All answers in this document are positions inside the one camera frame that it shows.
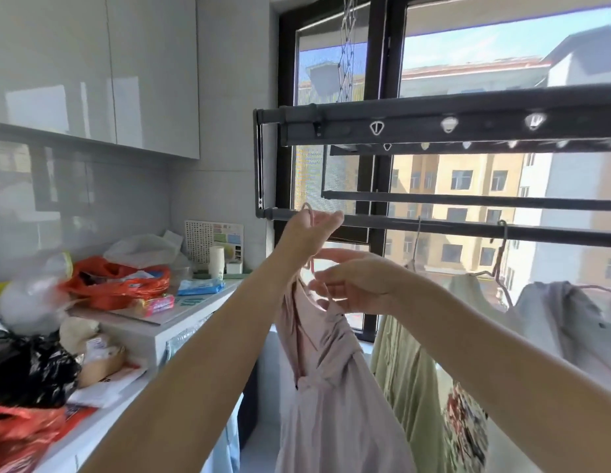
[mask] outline pink dress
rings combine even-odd
[[[299,279],[276,327],[297,389],[276,472],[415,473],[404,431],[341,308],[321,309]]]

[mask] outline sky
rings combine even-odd
[[[404,42],[402,68],[544,57],[570,34],[607,24],[611,24],[611,7],[409,36]],[[299,81],[309,80],[307,67],[326,61],[336,63],[340,54],[340,47],[300,52]],[[364,74],[366,43],[354,46],[354,57],[354,74]]]

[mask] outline upper cabinet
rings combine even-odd
[[[199,158],[196,0],[107,0],[117,142]]]
[[[105,0],[0,0],[0,122],[115,142],[108,47]]]

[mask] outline black plastic bag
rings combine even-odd
[[[78,386],[80,370],[57,332],[26,337],[0,330],[0,405],[62,407]]]

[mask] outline orange plastic bag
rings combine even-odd
[[[32,472],[64,423],[64,408],[0,406],[0,473]]]
[[[154,279],[130,279],[123,282],[106,282],[86,285],[80,276],[81,272],[107,279],[121,279],[134,274],[137,269],[126,265],[108,262],[103,257],[95,256],[76,262],[73,265],[73,277],[60,285],[65,292],[88,298],[88,305],[101,310],[126,308],[135,299],[152,299],[166,292],[170,286],[170,270],[164,265],[150,268],[151,272],[161,272]]]

